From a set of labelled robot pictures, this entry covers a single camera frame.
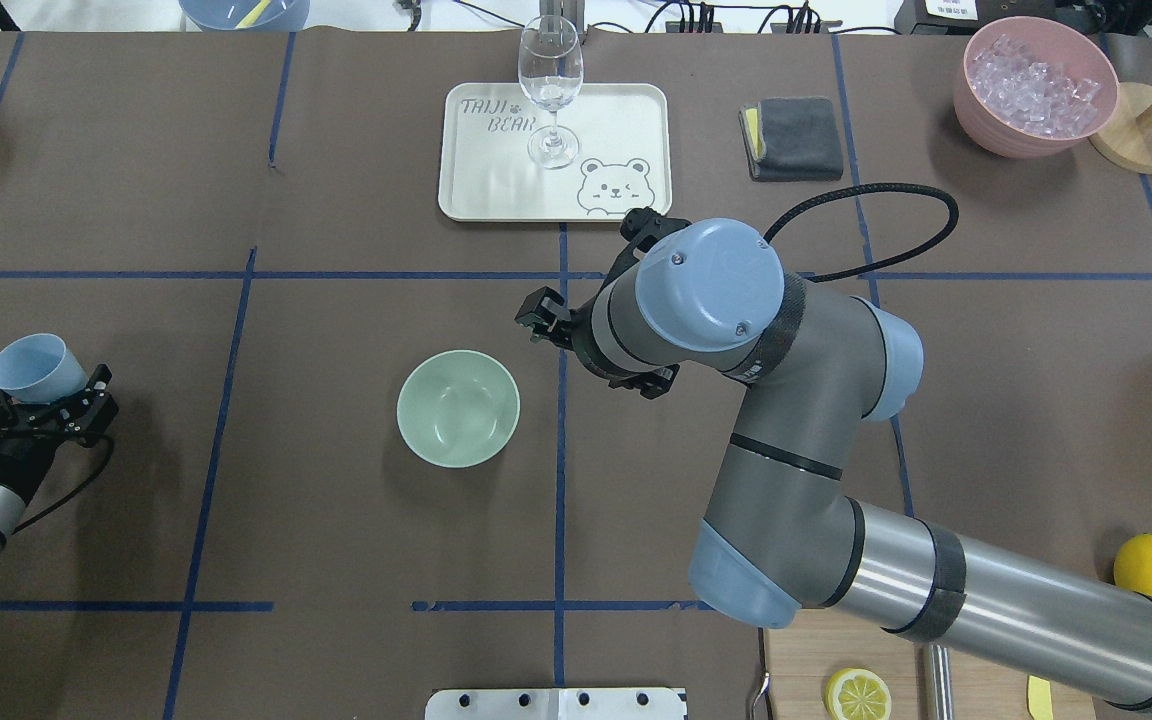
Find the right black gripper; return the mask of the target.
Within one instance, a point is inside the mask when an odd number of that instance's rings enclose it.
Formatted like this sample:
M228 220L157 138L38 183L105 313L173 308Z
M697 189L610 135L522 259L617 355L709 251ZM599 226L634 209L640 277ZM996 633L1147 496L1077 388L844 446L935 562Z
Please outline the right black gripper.
M611 325L611 296L598 295L570 311L561 293L550 287L531 291L515 316L530 341L571 346L577 361L613 389L628 389L643 397L660 397L672 388L679 364L647 366L617 341Z

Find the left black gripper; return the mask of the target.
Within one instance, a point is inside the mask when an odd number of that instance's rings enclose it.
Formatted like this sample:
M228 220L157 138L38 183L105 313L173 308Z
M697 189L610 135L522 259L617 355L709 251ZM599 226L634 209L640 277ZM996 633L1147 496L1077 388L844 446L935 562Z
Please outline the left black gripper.
M109 464L115 447L108 430L119 407L109 395L111 378L109 366L99 364L82 388L41 406L15 404L0 389L0 486L31 501L50 473L61 445L76 442L92 448L104 442L108 450L100 464L61 498L69 501L90 487Z

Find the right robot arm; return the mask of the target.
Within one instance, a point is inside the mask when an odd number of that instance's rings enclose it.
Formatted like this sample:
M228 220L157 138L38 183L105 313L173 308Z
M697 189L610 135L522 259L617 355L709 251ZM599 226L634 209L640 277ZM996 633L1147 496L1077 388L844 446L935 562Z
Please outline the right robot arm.
M637 209L626 251L581 306L550 288L516 320L590 373L664 395L685 361L744 384L689 569L749 626L838 609L1152 717L1152 597L1078 577L846 497L865 420L922 378L918 333L867 300L783 270L750 225Z

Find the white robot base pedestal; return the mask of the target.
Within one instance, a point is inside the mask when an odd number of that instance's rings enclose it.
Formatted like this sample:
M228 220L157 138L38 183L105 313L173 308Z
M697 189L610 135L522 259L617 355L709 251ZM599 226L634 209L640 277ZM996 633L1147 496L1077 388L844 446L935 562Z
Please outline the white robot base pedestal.
M687 719L685 691L668 687L444 689L425 719Z

